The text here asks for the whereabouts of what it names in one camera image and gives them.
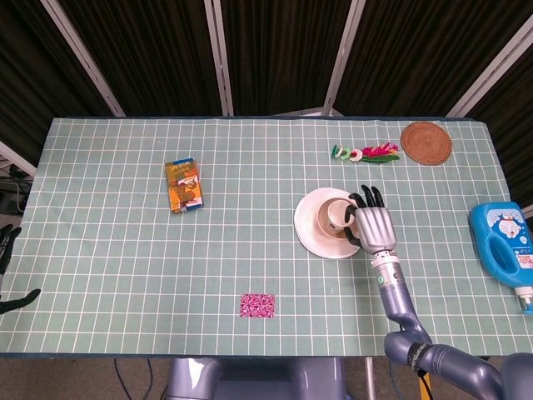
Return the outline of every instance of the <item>round rattan coaster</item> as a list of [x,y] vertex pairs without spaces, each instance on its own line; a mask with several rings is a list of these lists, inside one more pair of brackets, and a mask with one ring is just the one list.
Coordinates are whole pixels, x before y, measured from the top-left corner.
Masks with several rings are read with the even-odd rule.
[[451,139],[441,127],[431,122],[414,122],[401,133],[401,146],[417,163],[442,164],[451,154]]

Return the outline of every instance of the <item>cable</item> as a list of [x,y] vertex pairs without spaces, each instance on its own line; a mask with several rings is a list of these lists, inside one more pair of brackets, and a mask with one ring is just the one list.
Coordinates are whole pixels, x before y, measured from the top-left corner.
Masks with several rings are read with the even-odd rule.
[[161,393],[161,397],[159,398],[159,400],[165,400],[165,395],[167,394],[167,389],[168,389],[168,385],[166,385],[165,388],[163,389],[163,392]]
[[392,361],[391,360],[389,360],[389,375],[391,375],[392,386],[394,387],[394,393],[396,393],[396,397],[399,398],[400,400],[404,400],[404,397],[401,394],[401,390],[400,390],[400,388],[398,387],[398,385],[396,383],[396,378],[394,376],[394,372],[392,371]]
[[122,389],[124,389],[124,392],[126,393],[126,396],[129,400],[133,400],[132,396],[130,396],[129,391],[126,389],[126,385],[124,384],[124,381],[122,380],[122,377],[120,375],[120,372],[118,371],[118,365],[117,365],[117,359],[114,358],[113,362],[115,363],[115,371],[117,372],[118,380],[120,381],[120,384],[122,385]]
[[144,394],[144,397],[142,398],[142,400],[148,399],[148,394],[150,394],[150,391],[152,390],[152,385],[153,385],[153,371],[152,371],[152,363],[150,362],[150,358],[147,358],[147,362],[148,362],[148,369],[150,369],[150,386],[148,387],[148,390]]
[[[122,385],[122,389],[124,389],[124,392],[126,393],[127,398],[129,400],[132,400],[132,396],[130,395],[130,392],[127,390],[126,384],[122,380],[120,371],[118,371],[117,359],[114,358],[113,362],[115,364],[115,371],[117,372],[118,380],[120,381],[120,384]],[[144,393],[142,400],[148,399],[148,395],[150,394],[150,391],[152,390],[152,385],[153,385],[153,370],[152,370],[152,363],[150,362],[150,358],[147,358],[147,363],[148,363],[148,369],[150,370],[150,386],[148,386],[147,392]]]
[[427,384],[426,379],[424,377],[420,377],[420,379],[422,380],[422,382],[424,383],[424,386],[426,387],[426,392],[430,400],[433,400],[433,395],[431,394],[431,389],[429,385]]
[[16,182],[13,182],[13,181],[5,181],[6,183],[12,183],[13,185],[16,185],[17,186],[17,208],[18,208],[18,211],[20,211],[21,213],[24,213],[24,210],[21,210],[20,208],[20,202],[19,202],[19,198],[20,198],[20,192],[21,192],[21,188],[20,186],[18,186],[18,183]]

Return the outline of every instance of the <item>gray floor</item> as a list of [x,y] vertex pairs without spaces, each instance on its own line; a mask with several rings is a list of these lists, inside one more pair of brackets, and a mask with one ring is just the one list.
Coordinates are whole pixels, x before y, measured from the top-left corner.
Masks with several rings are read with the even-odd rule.
[[[167,385],[170,358],[153,358],[153,388],[149,399],[158,400]],[[497,367],[501,358],[491,363]],[[133,400],[142,399],[149,383],[146,359],[118,360],[122,377]],[[397,398],[391,384],[388,361],[374,358],[376,395],[378,399]],[[394,367],[398,386],[405,400],[419,399],[416,376],[406,367]],[[346,383],[355,399],[366,399],[363,358],[346,359]],[[435,400],[471,399],[465,393],[441,380],[432,378]],[[112,358],[71,359],[0,359],[0,400],[63,400],[63,399],[127,399],[113,366]]]

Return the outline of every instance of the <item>table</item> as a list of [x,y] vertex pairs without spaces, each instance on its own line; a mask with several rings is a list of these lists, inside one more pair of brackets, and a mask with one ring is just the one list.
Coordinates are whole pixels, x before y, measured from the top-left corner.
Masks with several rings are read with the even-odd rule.
[[[428,333],[474,354],[530,352],[533,318],[482,270],[468,211],[508,200],[486,125],[443,120],[441,166],[331,160],[334,144],[399,144],[407,120],[55,119],[3,299],[42,288],[0,320],[0,351],[30,354],[383,354],[387,321],[370,259],[325,260],[292,215],[316,188],[384,193]],[[205,208],[169,212],[164,162],[198,161]],[[242,293],[276,296],[239,317]]]

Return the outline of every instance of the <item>black cable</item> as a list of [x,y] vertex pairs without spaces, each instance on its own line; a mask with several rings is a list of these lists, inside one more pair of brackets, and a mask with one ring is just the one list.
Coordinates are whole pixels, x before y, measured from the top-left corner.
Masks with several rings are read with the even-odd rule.
[[117,359],[114,358],[113,362],[115,363],[115,371],[117,372],[118,380],[120,381],[120,384],[122,385],[122,389],[124,389],[124,392],[126,393],[126,396],[129,400],[133,400],[132,396],[130,396],[129,391],[126,389],[126,385],[124,384],[124,381],[122,380],[122,377],[120,375],[120,372],[118,371],[118,365],[117,365]]
[[161,397],[159,398],[159,400],[165,400],[165,395],[167,394],[167,389],[168,389],[168,385],[166,385],[165,388],[163,389],[163,392],[161,393]]
[[153,385],[153,370],[152,370],[152,363],[150,362],[150,358],[147,358],[147,362],[148,362],[148,369],[150,369],[150,386],[148,387],[148,390],[144,394],[144,397],[142,398],[142,400],[148,399],[148,394],[150,394],[150,391],[152,390],[152,385]]
[[431,394],[431,389],[429,385],[427,384],[426,379],[424,377],[420,377],[420,379],[422,380],[422,382],[424,383],[424,386],[426,387],[426,392],[430,400],[433,400],[433,395]]
[[394,376],[394,372],[392,371],[392,361],[391,360],[389,360],[389,375],[391,375],[392,386],[394,387],[394,393],[396,393],[396,397],[399,398],[400,400],[404,400],[404,397],[401,394],[401,390],[400,390],[400,388],[398,387],[398,385],[396,383],[396,378]]

